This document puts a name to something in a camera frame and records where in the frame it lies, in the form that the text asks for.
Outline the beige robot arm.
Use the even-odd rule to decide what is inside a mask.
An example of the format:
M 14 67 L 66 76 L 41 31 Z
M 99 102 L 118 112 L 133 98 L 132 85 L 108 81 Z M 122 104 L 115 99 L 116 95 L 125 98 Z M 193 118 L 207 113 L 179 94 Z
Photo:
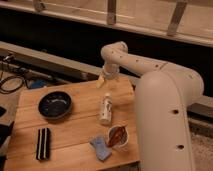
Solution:
M 196 171 L 187 108 L 203 95 L 200 74 L 130 54 L 123 41 L 103 46 L 101 57 L 103 79 L 116 78 L 121 67 L 139 76 L 135 114 L 141 171 Z

